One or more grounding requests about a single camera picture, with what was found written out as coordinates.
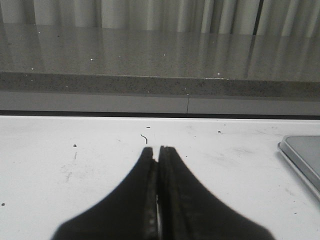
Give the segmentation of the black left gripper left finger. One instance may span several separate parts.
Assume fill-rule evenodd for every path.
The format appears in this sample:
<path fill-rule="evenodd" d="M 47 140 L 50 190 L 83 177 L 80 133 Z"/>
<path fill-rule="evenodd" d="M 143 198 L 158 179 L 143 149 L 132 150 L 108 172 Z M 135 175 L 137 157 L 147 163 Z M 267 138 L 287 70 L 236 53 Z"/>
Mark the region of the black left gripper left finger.
<path fill-rule="evenodd" d="M 157 162 L 150 147 L 103 200 L 63 223 L 54 240 L 156 240 Z"/>

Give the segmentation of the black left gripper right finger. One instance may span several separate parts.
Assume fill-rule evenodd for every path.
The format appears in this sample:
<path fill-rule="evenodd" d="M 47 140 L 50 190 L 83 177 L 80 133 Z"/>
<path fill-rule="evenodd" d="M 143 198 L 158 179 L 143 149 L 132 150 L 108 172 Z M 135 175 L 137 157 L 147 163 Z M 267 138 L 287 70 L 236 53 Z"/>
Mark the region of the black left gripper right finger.
<path fill-rule="evenodd" d="M 164 240 L 272 240 L 263 226 L 209 192 L 173 147 L 158 158 L 158 200 Z"/>

